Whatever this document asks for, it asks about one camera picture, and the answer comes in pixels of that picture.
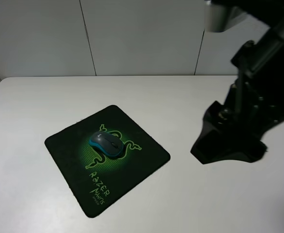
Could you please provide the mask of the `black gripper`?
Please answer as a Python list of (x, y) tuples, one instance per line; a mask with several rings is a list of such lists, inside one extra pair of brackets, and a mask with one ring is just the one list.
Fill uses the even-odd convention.
[(267, 146), (263, 135), (284, 122), (284, 77), (248, 77), (240, 71), (224, 104), (213, 102), (203, 116), (191, 154), (202, 164), (224, 160), (254, 163)]

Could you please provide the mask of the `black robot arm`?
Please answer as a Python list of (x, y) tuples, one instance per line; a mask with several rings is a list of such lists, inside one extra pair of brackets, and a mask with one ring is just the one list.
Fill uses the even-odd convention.
[(202, 164), (254, 163), (263, 136), (284, 123), (284, 0), (206, 0), (205, 29), (195, 73), (231, 75), (223, 103), (205, 111), (191, 148)]

